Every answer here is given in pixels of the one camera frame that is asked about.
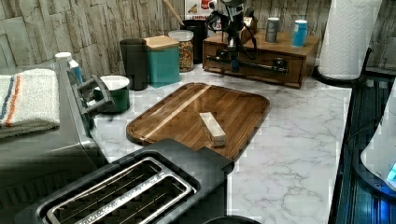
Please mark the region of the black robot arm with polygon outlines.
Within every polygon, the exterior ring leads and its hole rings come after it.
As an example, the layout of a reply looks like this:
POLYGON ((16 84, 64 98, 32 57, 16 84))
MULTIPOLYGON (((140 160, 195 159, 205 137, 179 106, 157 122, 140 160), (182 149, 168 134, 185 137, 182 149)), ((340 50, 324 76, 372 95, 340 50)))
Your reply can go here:
POLYGON ((212 9, 211 14, 205 19, 205 26, 208 30, 215 32, 225 32, 227 37, 227 50, 233 72, 239 71, 239 50, 245 52, 250 60, 255 60, 256 56, 250 55, 240 38, 240 32, 246 28, 250 33, 251 41, 255 51, 258 51, 257 40, 250 28, 244 22, 244 4, 246 0, 220 0, 226 9, 226 13, 216 9, 215 0, 209 2, 212 9))

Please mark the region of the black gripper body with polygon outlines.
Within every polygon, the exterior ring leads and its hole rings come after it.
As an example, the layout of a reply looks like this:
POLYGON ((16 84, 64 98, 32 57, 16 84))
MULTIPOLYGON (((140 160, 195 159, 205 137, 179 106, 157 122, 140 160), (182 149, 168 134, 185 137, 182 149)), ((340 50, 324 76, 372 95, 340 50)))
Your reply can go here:
POLYGON ((239 63, 238 63, 238 49, 236 40, 234 37, 228 38, 228 52, 231 60, 231 68, 233 72, 239 71, 239 63))

